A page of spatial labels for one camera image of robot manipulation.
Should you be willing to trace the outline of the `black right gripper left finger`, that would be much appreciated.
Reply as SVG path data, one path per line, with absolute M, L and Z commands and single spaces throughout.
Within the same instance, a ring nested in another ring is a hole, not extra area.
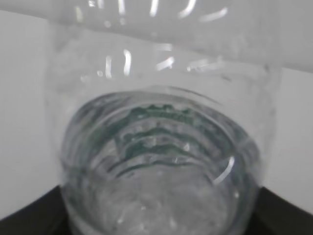
M 70 235 L 68 214 L 59 187 L 0 220 L 2 235 Z

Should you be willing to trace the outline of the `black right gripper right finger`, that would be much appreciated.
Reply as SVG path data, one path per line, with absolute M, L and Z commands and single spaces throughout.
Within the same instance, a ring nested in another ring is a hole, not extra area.
M 252 213 L 244 235 L 311 235 L 313 215 L 267 188 L 249 191 Z

